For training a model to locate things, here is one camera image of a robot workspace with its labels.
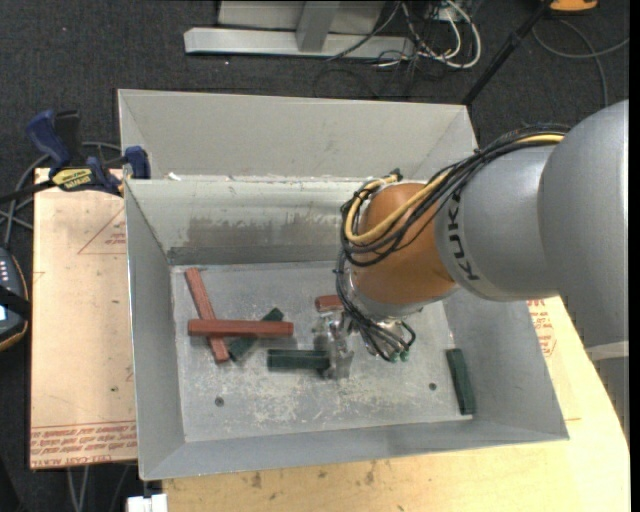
wooden block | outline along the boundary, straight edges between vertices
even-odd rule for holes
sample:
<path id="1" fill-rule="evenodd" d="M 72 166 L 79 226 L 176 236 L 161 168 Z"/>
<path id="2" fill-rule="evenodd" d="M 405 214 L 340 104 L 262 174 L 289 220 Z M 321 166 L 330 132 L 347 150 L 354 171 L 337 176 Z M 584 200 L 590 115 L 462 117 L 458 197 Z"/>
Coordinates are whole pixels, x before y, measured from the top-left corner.
<path id="1" fill-rule="evenodd" d="M 316 311 L 326 313 L 328 311 L 342 311 L 344 306 L 337 295 L 322 295 L 316 297 Z"/>
<path id="2" fill-rule="evenodd" d="M 288 338 L 293 334 L 291 322 L 253 320 L 189 320 L 190 336 L 255 336 Z"/>
<path id="3" fill-rule="evenodd" d="M 216 314 L 213 311 L 211 301 L 209 301 L 209 295 L 207 289 L 202 282 L 202 276 L 197 268 L 189 268 L 184 273 L 187 279 L 187 285 L 193 297 L 193 302 L 196 305 L 198 316 L 203 320 L 215 320 Z M 227 345 L 221 336 L 207 336 L 207 341 L 213 352 L 213 359 L 216 364 L 224 363 L 229 360 L 229 351 Z"/>

cable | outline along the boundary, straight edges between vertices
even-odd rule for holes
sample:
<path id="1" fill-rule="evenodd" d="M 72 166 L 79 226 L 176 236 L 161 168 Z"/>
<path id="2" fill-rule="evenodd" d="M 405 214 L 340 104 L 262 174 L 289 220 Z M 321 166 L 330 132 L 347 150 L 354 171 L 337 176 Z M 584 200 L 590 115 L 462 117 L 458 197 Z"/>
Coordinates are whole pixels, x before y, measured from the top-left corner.
<path id="1" fill-rule="evenodd" d="M 572 28 L 573 30 L 576 31 L 576 33 L 578 33 L 577 29 L 575 26 L 573 26 L 572 24 L 570 24 L 568 21 L 565 20 L 558 20 L 560 23 L 564 23 L 565 25 L 567 25 L 568 27 Z M 542 41 L 540 39 L 540 36 L 538 35 L 536 29 L 534 28 L 532 30 L 533 32 L 533 37 L 535 38 L 535 40 L 537 41 L 537 43 L 542 46 L 545 50 L 547 50 L 548 52 L 553 53 L 554 55 L 557 55 L 558 57 L 564 57 L 565 59 L 592 59 L 595 57 L 602 57 L 603 55 L 607 55 L 609 53 L 615 52 L 623 47 L 625 47 L 627 44 L 629 44 L 629 37 L 627 37 L 624 41 L 619 42 L 616 45 L 613 45 L 609 48 L 605 48 L 604 50 L 591 50 L 591 53 L 564 53 L 561 52 L 559 50 L 556 50 L 555 48 L 552 48 L 551 46 L 549 46 L 547 43 L 545 43 L 544 41 Z"/>
<path id="2" fill-rule="evenodd" d="M 76 497 L 76 489 L 73 483 L 73 475 L 71 474 L 71 468 L 67 468 L 67 486 L 69 488 L 69 495 L 71 496 L 71 505 L 75 512 L 80 512 L 80 506 L 78 505 L 78 498 Z"/>
<path id="3" fill-rule="evenodd" d="M 502 135 L 485 149 L 440 169 L 418 193 L 366 233 L 357 232 L 361 207 L 382 187 L 400 182 L 402 176 L 399 170 L 365 182 L 353 197 L 342 205 L 341 250 L 335 269 L 336 291 L 345 313 L 360 332 L 370 353 L 389 362 L 395 362 L 398 356 L 404 359 L 416 335 L 406 322 L 395 322 L 394 325 L 408 333 L 409 340 L 406 341 L 404 336 L 398 336 L 391 327 L 382 322 L 375 322 L 367 316 L 358 306 L 357 298 L 350 296 L 350 293 L 353 293 L 353 285 L 350 283 L 351 268 L 375 265 L 413 243 L 445 206 L 447 200 L 453 194 L 459 193 L 489 162 L 524 147 L 557 144 L 564 138 L 565 133 L 566 129 L 558 125 L 538 125 Z M 412 235 L 411 240 L 404 240 L 409 228 L 427 215 L 426 222 L 418 233 Z"/>
<path id="4" fill-rule="evenodd" d="M 346 50 L 338 53 L 337 55 L 334 55 L 333 57 L 329 57 L 327 59 L 327 62 L 330 62 L 332 60 L 341 59 L 342 57 L 345 57 L 345 56 L 349 55 L 350 53 L 355 52 L 362 45 L 364 45 L 365 43 L 370 41 L 374 36 L 376 36 L 382 30 L 384 30 L 387 27 L 387 25 L 389 25 L 389 23 L 391 23 L 393 18 L 395 18 L 399 8 L 400 8 L 400 2 L 396 2 L 396 5 L 393 8 L 393 11 L 391 11 L 391 14 L 389 15 L 387 20 L 382 25 L 380 25 L 378 28 L 374 29 L 369 35 L 365 36 L 362 40 L 360 40 L 358 43 L 354 44 L 352 47 L 347 48 Z"/>
<path id="5" fill-rule="evenodd" d="M 84 498 L 87 492 L 87 482 L 89 480 L 89 466 L 84 468 L 84 476 L 82 477 L 82 487 L 80 488 L 80 499 L 78 501 L 78 509 L 80 512 L 84 510 Z"/>
<path id="6" fill-rule="evenodd" d="M 122 472 L 122 476 L 120 477 L 120 480 L 118 481 L 118 485 L 116 487 L 116 490 L 113 493 L 113 498 L 111 498 L 111 504 L 109 505 L 109 508 L 107 509 L 108 512 L 114 512 L 115 511 L 116 503 L 118 502 L 118 498 L 120 497 L 120 491 L 122 490 L 122 486 L 124 485 L 124 481 L 125 481 L 125 478 L 127 477 L 127 473 L 129 472 L 129 469 L 131 469 L 131 466 L 127 465 L 124 468 L 124 471 Z"/>
<path id="7" fill-rule="evenodd" d="M 629 38 L 625 39 L 624 41 L 622 41 L 621 43 L 618 43 L 610 48 L 607 48 L 605 50 L 601 50 L 601 51 L 596 51 L 595 48 L 593 47 L 593 45 L 591 44 L 591 42 L 589 41 L 589 39 L 587 38 L 587 36 L 585 36 L 581 30 L 579 30 L 577 27 L 575 27 L 574 25 L 572 25 L 571 23 L 569 23 L 568 21 L 565 20 L 558 20 L 560 23 L 562 23 L 563 25 L 569 27 L 571 30 L 573 30 L 579 37 L 580 39 L 582 39 L 582 41 L 587 45 L 587 47 L 589 48 L 589 50 L 591 51 L 591 53 L 589 54 L 571 54 L 571 53 L 563 53 L 563 52 L 559 52 L 558 50 L 551 48 L 550 46 L 548 46 L 547 44 L 545 44 L 540 37 L 538 36 L 535 28 L 532 30 L 533 32 L 533 37 L 535 38 L 536 42 L 542 46 L 545 50 L 547 50 L 548 52 L 552 53 L 553 55 L 557 55 L 559 57 L 563 57 L 566 59 L 594 59 L 596 62 L 596 65 L 598 66 L 598 73 L 600 75 L 600 81 L 602 83 L 602 103 L 604 107 L 609 106 L 609 89 L 607 86 L 607 77 L 605 76 L 604 73 L 604 68 L 602 67 L 602 62 L 600 61 L 600 56 L 601 55 L 606 55 L 608 53 L 611 53 L 613 51 L 616 51 L 620 48 L 622 48 L 623 46 L 625 46 L 628 42 L 629 42 Z"/>
<path id="8" fill-rule="evenodd" d="M 118 161 L 118 159 L 112 159 L 112 160 L 108 160 L 106 161 L 106 159 L 104 158 L 104 154 L 103 154 L 103 148 L 104 149 L 109 149 L 112 151 L 117 151 L 118 153 L 121 152 L 121 149 L 119 146 L 115 145 L 115 144 L 110 144 L 107 142 L 96 142 L 96 141 L 87 141 L 87 142 L 83 142 L 82 143 L 83 147 L 95 147 L 98 149 L 98 153 L 99 153 L 99 160 L 100 162 L 102 162 L 103 164 L 106 163 L 113 163 L 115 161 Z M 32 178 L 33 176 L 33 171 L 39 167 L 46 167 L 46 162 L 49 160 L 49 156 L 48 155 L 43 155 L 40 158 L 38 158 L 36 161 L 34 161 L 29 167 L 27 167 L 27 169 L 22 173 L 22 175 L 20 176 L 20 179 L 18 180 L 18 183 L 15 187 L 15 191 L 19 191 L 21 190 L 25 184 L 27 183 L 27 181 L 29 179 Z M 28 198 L 25 199 L 24 201 L 22 201 L 21 203 L 17 203 L 17 201 L 12 201 L 9 204 L 9 210 L 8 211 L 3 211 L 0 210 L 0 226 L 2 226 L 2 224 L 6 223 L 5 226 L 5 234 L 4 234 L 4 239 L 2 240 L 2 244 L 5 247 L 9 246 L 9 243 L 11 241 L 11 235 L 13 232 L 13 226 L 14 224 L 17 226 L 20 226 L 24 229 L 27 229 L 29 231 L 33 231 L 33 225 L 17 218 L 15 215 L 16 213 L 18 213 L 20 210 L 22 210 L 23 208 L 25 208 L 26 206 L 30 205 L 33 202 L 33 198 Z"/>
<path id="9" fill-rule="evenodd" d="M 418 55 L 421 55 L 423 57 L 428 57 L 438 62 L 442 62 L 443 64 L 445 64 L 447 67 L 450 67 L 450 68 L 469 69 L 475 66 L 480 60 L 480 57 L 482 56 L 482 40 L 480 39 L 480 33 L 478 32 L 478 29 L 475 23 L 471 21 L 471 18 L 469 17 L 469 15 L 466 12 L 464 12 L 455 2 L 452 2 L 451 0 L 447 0 L 447 5 L 455 9 L 458 12 L 458 14 L 460 14 L 462 19 L 464 19 L 467 22 L 467 24 L 471 27 L 471 33 L 473 35 L 473 40 L 475 42 L 475 47 L 476 47 L 475 57 L 470 62 L 467 62 L 467 63 L 451 62 L 449 60 L 451 58 L 450 56 L 438 55 L 435 52 L 433 52 L 431 48 L 427 46 L 425 46 L 423 51 L 419 51 L 417 53 Z"/>
<path id="10" fill-rule="evenodd" d="M 343 224 L 340 238 L 347 260 L 353 265 L 362 267 L 382 261 L 407 245 L 401 246 L 400 242 L 418 219 L 425 215 L 439 200 L 460 190 L 486 163 L 522 147 L 558 143 L 562 140 L 564 133 L 565 130 L 555 126 L 546 127 L 544 131 L 541 131 L 539 127 L 529 127 L 509 132 L 494 141 L 485 150 L 478 151 L 457 164 L 441 169 L 404 205 L 397 208 L 367 233 L 359 234 L 357 233 L 359 210 L 366 199 L 377 192 L 381 186 L 400 180 L 395 179 L 393 174 L 396 174 L 396 177 L 398 175 L 393 173 L 388 177 L 365 183 L 341 209 Z M 411 208 L 414 208 L 413 211 L 400 224 L 400 219 Z"/>

wooden board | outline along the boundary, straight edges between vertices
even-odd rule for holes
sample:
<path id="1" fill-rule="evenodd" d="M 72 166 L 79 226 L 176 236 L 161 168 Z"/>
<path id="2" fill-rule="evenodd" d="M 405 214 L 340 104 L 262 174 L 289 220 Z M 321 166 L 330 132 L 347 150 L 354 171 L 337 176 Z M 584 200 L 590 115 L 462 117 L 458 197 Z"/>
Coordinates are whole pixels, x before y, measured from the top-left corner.
<path id="1" fill-rule="evenodd" d="M 124 202 L 47 190 L 34 227 L 29 466 L 135 460 Z"/>

